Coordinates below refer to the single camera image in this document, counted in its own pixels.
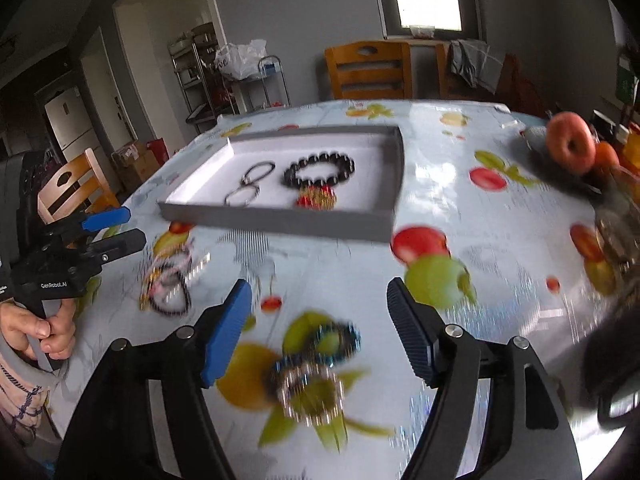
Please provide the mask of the person's left hand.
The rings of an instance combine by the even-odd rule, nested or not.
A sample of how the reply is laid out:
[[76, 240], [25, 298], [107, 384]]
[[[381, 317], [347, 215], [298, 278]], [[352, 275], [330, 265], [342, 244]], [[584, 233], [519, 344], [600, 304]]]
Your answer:
[[44, 320], [13, 301], [1, 304], [1, 333], [8, 345], [30, 360], [37, 359], [28, 337], [38, 341], [39, 348], [54, 360], [66, 360], [73, 353], [76, 327], [76, 302], [63, 299], [55, 315]]

